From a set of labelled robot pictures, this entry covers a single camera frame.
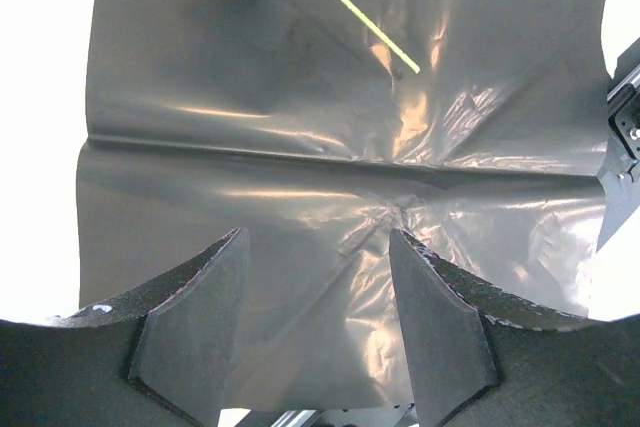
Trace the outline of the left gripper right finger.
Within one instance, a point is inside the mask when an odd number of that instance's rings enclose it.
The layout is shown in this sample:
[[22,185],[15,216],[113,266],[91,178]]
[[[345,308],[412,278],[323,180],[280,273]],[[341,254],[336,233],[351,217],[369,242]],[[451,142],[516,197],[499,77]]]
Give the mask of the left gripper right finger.
[[423,426],[635,426],[639,319],[504,291],[393,230],[389,256]]

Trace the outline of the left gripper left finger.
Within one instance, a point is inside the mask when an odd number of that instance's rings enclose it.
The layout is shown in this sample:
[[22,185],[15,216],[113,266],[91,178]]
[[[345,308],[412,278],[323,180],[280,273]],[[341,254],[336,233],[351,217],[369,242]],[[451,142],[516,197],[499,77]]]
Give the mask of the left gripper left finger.
[[5,426],[214,426],[249,271],[249,235],[67,318],[1,324]]

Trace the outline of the black wrapping paper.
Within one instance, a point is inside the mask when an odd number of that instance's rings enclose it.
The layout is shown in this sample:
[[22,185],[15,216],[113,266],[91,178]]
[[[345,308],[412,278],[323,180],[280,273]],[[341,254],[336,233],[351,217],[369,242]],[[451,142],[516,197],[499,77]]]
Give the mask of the black wrapping paper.
[[589,310],[605,211],[605,0],[95,0],[80,301],[243,227],[228,407],[402,404],[393,229]]

